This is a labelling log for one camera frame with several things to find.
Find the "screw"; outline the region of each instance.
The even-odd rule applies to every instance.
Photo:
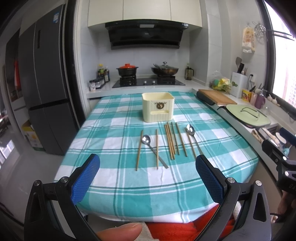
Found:
[[[36,180],[35,182],[34,182],[34,186],[38,186],[40,184],[40,181],[39,180]]]
[[[261,186],[262,185],[262,182],[260,182],[259,180],[255,181],[256,185],[257,186]]]
[[[60,181],[61,181],[62,183],[66,183],[68,180],[69,180],[68,177],[62,177],[62,178],[60,179]]]
[[[235,179],[234,179],[233,177],[229,177],[229,178],[227,178],[227,181],[228,181],[229,183],[235,183]]]

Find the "cream upper cabinet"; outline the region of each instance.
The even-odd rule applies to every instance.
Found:
[[[123,0],[123,20],[127,19],[170,20],[170,0]]]
[[[170,0],[172,21],[202,27],[199,0]]]
[[[88,26],[123,20],[123,0],[90,0]]]

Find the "black range hood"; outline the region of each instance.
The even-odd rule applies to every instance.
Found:
[[[135,19],[105,23],[111,49],[127,47],[179,48],[188,24],[166,20]]]

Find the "hand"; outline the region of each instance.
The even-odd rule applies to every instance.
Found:
[[[142,231],[142,224],[127,223],[117,228],[106,229],[96,234],[102,241],[134,241]]]
[[[283,191],[283,196],[278,206],[277,214],[284,214],[288,207],[291,206],[292,208],[296,208],[296,198],[294,195]],[[277,219],[277,216],[272,218],[272,222],[274,223]]]

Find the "chopstick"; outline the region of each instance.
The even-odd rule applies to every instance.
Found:
[[[173,125],[172,122],[171,122],[171,124],[172,124],[172,129],[173,129],[173,133],[174,133],[174,138],[175,138],[175,143],[176,143],[176,147],[177,147],[178,155],[180,155],[179,147],[178,147],[178,143],[177,143],[177,138],[176,138],[176,134],[175,134],[175,130],[174,130],[174,125]]]
[[[185,156],[187,156],[186,148],[185,148],[185,146],[184,146],[183,138],[182,138],[182,136],[181,136],[181,132],[180,132],[180,130],[179,130],[179,127],[178,127],[177,122],[176,122],[176,127],[177,127],[177,129],[178,129],[179,137],[180,137],[180,140],[181,140],[181,143],[182,143],[182,146],[183,146],[183,150],[184,150],[184,152],[185,152]]]
[[[189,142],[190,142],[190,145],[191,145],[191,149],[192,149],[192,151],[193,151],[194,158],[196,158],[196,154],[195,154],[195,151],[194,151],[194,148],[193,148],[193,145],[192,145],[192,142],[191,142],[190,136],[189,136],[188,132],[186,131],[186,128],[185,128],[185,132],[186,132],[187,137],[188,137],[188,140],[189,140]]]
[[[158,170],[158,129],[156,129],[156,167]]]
[[[138,149],[138,157],[137,157],[136,171],[138,170],[138,166],[139,166],[139,159],[140,159],[140,151],[141,151],[141,145],[142,145],[142,138],[143,138],[143,130],[141,131],[141,139],[140,139],[139,149]]]
[[[170,124],[168,123],[168,131],[170,133],[170,142],[171,142],[171,145],[173,147],[173,151],[174,151],[174,155],[176,154],[176,150],[175,150],[175,144],[174,144],[174,141],[173,141],[173,138],[172,138],[172,132],[170,130]]]
[[[171,150],[171,147],[170,147],[170,138],[168,136],[168,129],[167,129],[167,126],[165,124],[165,133],[167,135],[167,140],[168,140],[168,148],[170,150],[170,159],[172,160],[173,159],[173,154],[172,154],[172,150]]]

